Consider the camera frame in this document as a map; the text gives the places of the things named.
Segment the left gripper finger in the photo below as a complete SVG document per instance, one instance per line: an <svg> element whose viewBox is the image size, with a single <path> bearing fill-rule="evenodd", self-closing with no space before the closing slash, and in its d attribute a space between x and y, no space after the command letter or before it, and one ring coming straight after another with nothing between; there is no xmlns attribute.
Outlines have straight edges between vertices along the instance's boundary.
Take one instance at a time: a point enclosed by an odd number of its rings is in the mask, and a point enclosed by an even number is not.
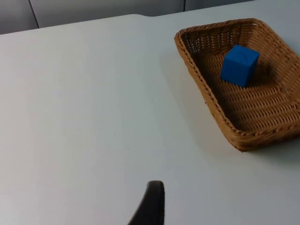
<svg viewBox="0 0 300 225"><path fill-rule="evenodd" d="M160 180L149 181L143 198L129 225L163 225L165 222L165 188Z"/></svg>

